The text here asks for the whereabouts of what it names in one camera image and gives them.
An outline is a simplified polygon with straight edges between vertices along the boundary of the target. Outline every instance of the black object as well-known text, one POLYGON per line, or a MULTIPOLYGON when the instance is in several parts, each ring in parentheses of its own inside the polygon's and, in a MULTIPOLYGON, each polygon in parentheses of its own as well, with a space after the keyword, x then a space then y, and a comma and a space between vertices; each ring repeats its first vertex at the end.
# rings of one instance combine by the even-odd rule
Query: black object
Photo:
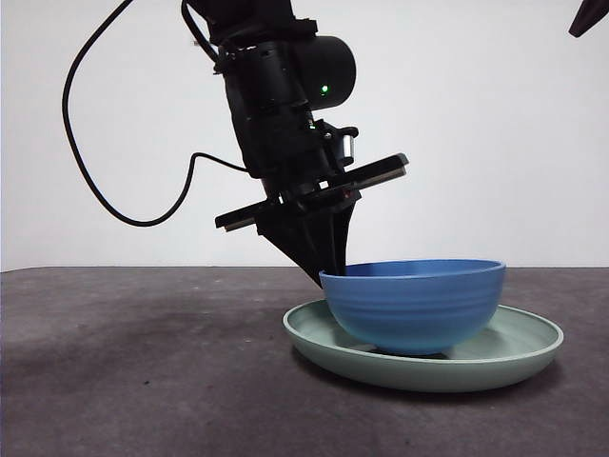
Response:
MULTIPOLYGON (((266 200, 216 218, 227 230, 256 224, 259 234, 320 284, 318 273, 344 274, 348 226, 360 190, 405 174, 403 154, 345 171, 353 163, 344 139, 354 127, 337 129, 314 120, 312 111, 344 102, 355 85, 355 59, 345 42, 317 36, 317 23, 296 19, 290 0, 183 0, 182 15, 196 41, 226 81, 226 98, 246 168, 209 154, 192 154, 176 203, 150 221, 130 219, 95 186, 69 120, 72 81, 89 49, 128 7, 124 0, 82 47, 69 70, 62 110, 69 144, 91 191, 119 220, 151 227, 165 222, 184 202, 197 157, 247 171, 261 179, 266 200), (208 24, 210 42, 190 15, 191 6, 208 24)), ((581 36, 609 12, 609 0, 584 0, 570 29, 581 36)))
POLYGON ((609 0, 583 0, 569 33, 580 37, 609 13, 609 0))

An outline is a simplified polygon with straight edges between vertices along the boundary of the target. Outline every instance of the table surface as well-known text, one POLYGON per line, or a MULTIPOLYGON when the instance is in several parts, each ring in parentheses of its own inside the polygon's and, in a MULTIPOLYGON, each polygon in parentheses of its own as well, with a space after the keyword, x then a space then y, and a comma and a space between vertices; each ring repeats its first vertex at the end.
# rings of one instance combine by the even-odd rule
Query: table surface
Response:
POLYGON ((297 268, 4 273, 3 455, 609 455, 609 268, 509 269, 501 302, 565 342, 540 374, 477 393, 317 368, 282 316, 321 297, 297 268))

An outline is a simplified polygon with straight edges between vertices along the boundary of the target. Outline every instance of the black cable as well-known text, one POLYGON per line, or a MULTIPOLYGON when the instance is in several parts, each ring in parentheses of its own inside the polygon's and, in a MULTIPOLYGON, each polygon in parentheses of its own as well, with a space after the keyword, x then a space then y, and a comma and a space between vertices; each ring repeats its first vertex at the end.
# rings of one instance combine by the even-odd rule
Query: black cable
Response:
POLYGON ((211 60, 218 62, 218 53, 216 50, 209 44, 206 38, 201 33, 199 27, 197 27, 197 23, 194 22, 192 15, 190 15, 190 11, 188 10, 188 1, 182 0, 182 17, 184 18, 184 22, 187 23, 190 32, 194 36, 199 46, 206 52, 211 60))
POLYGON ((91 179, 91 176, 88 174, 87 167, 85 166, 85 163, 83 162, 83 158, 80 155, 80 151, 78 149, 78 145, 76 144, 76 140, 74 138, 74 133, 72 131, 71 122, 69 120, 69 94, 70 94, 72 82, 74 80, 74 75, 76 74, 76 71, 78 70, 78 67, 80 66, 81 62, 87 55, 87 52, 90 50, 90 48, 93 46, 93 44, 97 41, 97 39, 104 33, 104 31, 106 31, 106 29, 110 26, 110 24, 112 24, 112 22, 114 22, 114 20, 129 6, 129 4, 132 1, 133 0, 125 0, 123 3, 121 3, 116 8, 116 10, 114 10, 112 12, 112 14, 108 17, 108 19, 106 19, 106 21, 104 21, 102 23, 102 25, 91 35, 89 40, 85 43, 83 48, 76 55, 76 58, 74 59, 74 62, 72 63, 72 65, 69 69, 68 77, 66 79, 66 84, 64 85, 64 93, 63 93, 63 97, 62 97, 62 113, 64 116, 64 126, 66 128, 66 134, 68 135, 69 145, 71 146, 72 152, 74 154, 74 159, 76 159, 76 163, 78 164, 79 170, 83 174, 85 181, 87 181, 88 187, 91 189, 91 191, 93 192, 93 194, 95 195, 97 200, 102 204, 102 206, 105 209, 108 210, 108 212, 110 214, 112 214, 114 217, 123 221, 126 224, 129 224, 129 225, 135 226, 135 227, 152 227, 152 226, 158 226, 159 224, 165 222, 169 217, 171 217, 173 215, 173 213, 175 213, 175 211, 177 211, 177 209, 184 202, 184 200, 188 194, 188 190, 190 189, 190 183, 192 181, 192 175, 194 172, 194 164, 195 164, 195 160, 197 159, 197 157, 205 157, 206 159, 213 160, 214 162, 217 162, 224 166, 230 167, 232 169, 236 169, 238 171, 247 171, 247 170, 242 167, 230 164, 230 163, 228 163, 222 159, 219 159, 217 157, 214 157, 212 155, 205 154, 202 152, 195 152, 190 157, 190 164, 188 166, 187 179, 184 182, 184 188, 182 189, 182 193, 180 193, 180 196, 178 197, 176 202, 165 214, 163 214, 161 217, 158 217, 158 218, 150 220, 150 221, 137 221, 135 219, 131 219, 131 218, 126 217, 125 215, 121 214, 118 210, 116 210, 108 202, 108 200, 106 200, 106 198, 104 197, 104 195, 102 195, 102 193, 97 188, 97 186, 95 186, 95 183, 91 179))

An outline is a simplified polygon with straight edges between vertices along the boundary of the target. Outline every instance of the white wall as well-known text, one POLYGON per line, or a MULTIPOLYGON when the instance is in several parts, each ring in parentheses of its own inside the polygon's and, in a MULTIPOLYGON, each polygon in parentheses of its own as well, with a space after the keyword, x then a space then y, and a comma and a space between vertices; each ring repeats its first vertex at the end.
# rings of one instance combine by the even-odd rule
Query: white wall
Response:
MULTIPOLYGON (((179 1, 137 0, 76 78, 73 126, 99 187, 132 217, 159 215, 194 150, 240 152, 221 77, 192 46, 179 1)), ((255 228, 213 219, 264 197, 201 161, 158 228, 114 220, 71 157, 61 91, 71 60, 118 0, 5 0, 2 269, 291 265, 255 228)), ((342 37, 354 94, 318 113, 356 125, 358 164, 403 151, 409 175, 368 189, 350 262, 489 257, 512 266, 609 266, 609 18, 567 34, 580 0, 294 0, 342 37)))

